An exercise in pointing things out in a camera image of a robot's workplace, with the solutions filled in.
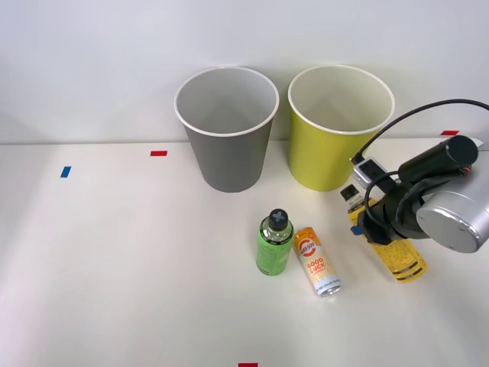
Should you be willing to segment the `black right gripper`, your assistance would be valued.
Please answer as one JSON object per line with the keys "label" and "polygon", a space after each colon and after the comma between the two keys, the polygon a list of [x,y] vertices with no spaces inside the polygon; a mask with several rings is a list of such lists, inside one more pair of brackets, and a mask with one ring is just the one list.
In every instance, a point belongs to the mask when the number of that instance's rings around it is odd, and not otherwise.
{"label": "black right gripper", "polygon": [[371,202],[370,193],[367,190],[364,195],[364,212],[360,214],[360,226],[352,226],[351,232],[354,235],[364,234],[367,241],[375,245],[389,245],[393,241],[401,240],[402,235],[392,223],[401,189],[392,189],[374,202]]}

